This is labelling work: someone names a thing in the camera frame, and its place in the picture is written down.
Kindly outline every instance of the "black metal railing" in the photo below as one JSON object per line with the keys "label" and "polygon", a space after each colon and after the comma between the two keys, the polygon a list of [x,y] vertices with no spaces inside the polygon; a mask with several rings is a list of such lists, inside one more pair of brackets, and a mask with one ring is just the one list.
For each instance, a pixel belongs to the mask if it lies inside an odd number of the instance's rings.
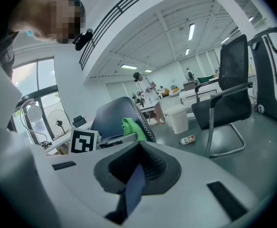
{"label": "black metal railing", "polygon": [[139,0],[121,0],[102,19],[100,24],[93,31],[94,36],[92,40],[89,43],[87,43],[80,58],[79,63],[82,67],[82,70],[85,67],[87,60],[93,52],[94,48],[96,47],[97,43],[100,41],[107,29],[114,23],[114,21],[117,20],[119,16],[123,14],[123,12],[125,12],[128,8],[130,8],[133,4],[135,4],[138,1]]}

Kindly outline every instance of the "electric fan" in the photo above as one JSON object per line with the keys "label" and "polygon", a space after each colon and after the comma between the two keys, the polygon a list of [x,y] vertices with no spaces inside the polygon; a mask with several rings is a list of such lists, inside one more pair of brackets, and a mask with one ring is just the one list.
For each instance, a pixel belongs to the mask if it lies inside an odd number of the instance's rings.
{"label": "electric fan", "polygon": [[55,137],[66,134],[71,126],[67,114],[62,110],[52,111],[47,121]]}

